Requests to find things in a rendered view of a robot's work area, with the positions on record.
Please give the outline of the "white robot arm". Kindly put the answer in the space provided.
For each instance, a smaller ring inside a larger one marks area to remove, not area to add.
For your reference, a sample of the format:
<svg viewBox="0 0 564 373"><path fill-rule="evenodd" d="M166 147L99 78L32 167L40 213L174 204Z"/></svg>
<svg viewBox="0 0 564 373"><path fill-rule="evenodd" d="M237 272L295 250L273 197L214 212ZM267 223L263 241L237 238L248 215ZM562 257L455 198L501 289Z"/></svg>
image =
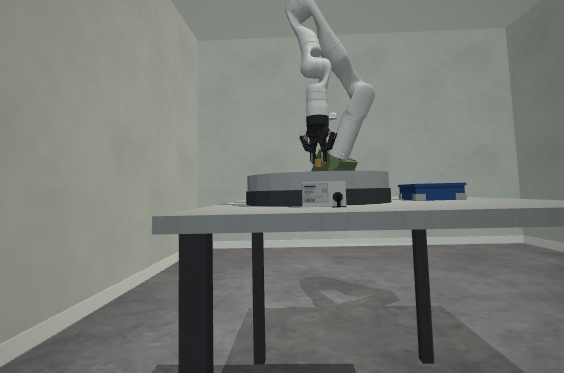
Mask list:
<svg viewBox="0 0 564 373"><path fill-rule="evenodd" d="M327 115L329 120L337 119L336 113L328 113L327 87L331 70L351 99L342 114L333 148L329 150L332 156L348 160L363 120L373 103L374 88L357 75L348 53L314 0L291 0L285 11L301 49L301 73L306 78L319 79L319 83L311 84L306 89L306 117ZM310 16L315 21L317 35L301 25ZM319 58L320 55L322 58Z"/></svg>

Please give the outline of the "grey round turntable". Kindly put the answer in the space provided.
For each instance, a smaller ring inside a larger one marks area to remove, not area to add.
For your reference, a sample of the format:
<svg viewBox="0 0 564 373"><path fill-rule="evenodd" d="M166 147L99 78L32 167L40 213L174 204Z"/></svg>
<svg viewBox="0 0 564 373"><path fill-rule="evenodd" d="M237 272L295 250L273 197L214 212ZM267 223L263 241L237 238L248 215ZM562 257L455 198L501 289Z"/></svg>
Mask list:
<svg viewBox="0 0 564 373"><path fill-rule="evenodd" d="M346 207L391 202L385 171L309 171L247 176L246 205Z"/></svg>

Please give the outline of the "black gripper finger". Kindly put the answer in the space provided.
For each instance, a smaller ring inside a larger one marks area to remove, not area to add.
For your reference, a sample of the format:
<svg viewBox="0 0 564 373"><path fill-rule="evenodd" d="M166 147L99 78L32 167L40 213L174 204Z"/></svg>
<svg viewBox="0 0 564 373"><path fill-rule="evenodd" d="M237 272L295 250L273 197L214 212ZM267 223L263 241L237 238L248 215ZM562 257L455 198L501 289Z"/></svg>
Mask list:
<svg viewBox="0 0 564 373"><path fill-rule="evenodd" d="M305 134L303 136L299 137L301 140L301 143L304 147L304 150L310 153L310 162L311 164L315 164L314 163L314 159L316 159L316 147L317 147L317 143L313 143L314 140L314 132L310 132L310 141L308 143L308 136ZM310 146L309 146L310 145Z"/></svg>
<svg viewBox="0 0 564 373"><path fill-rule="evenodd" d="M337 137L337 133L335 132L331 132L328 130L328 134L329 134L329 139L328 142L325 140L324 142L322 141L322 135L320 131L317 131L317 136L318 136L318 141L319 141L319 145L321 148L321 163L322 164L326 164L327 162L327 151L331 150L333 148L335 139Z"/></svg>

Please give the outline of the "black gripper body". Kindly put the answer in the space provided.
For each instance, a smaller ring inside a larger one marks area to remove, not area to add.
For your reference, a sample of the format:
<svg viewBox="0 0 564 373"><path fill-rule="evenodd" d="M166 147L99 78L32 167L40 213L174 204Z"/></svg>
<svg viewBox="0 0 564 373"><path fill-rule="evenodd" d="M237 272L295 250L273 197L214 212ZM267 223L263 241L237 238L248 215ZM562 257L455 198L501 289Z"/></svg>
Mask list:
<svg viewBox="0 0 564 373"><path fill-rule="evenodd" d="M306 135L310 139L310 132L314 132L313 143L319 143L317 131L321 132L322 141L327 138L329 130L329 117L327 115L310 115L306 117L307 131ZM329 130L330 131L330 130Z"/></svg>

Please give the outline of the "blue plastic crate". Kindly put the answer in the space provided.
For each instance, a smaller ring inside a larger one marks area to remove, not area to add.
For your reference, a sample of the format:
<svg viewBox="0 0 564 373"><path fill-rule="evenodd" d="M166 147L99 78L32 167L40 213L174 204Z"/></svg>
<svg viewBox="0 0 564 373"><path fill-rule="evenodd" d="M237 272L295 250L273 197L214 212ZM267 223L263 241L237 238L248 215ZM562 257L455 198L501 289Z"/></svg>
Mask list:
<svg viewBox="0 0 564 373"><path fill-rule="evenodd" d="M398 185L399 199L413 201L467 200L466 183L429 183Z"/></svg>

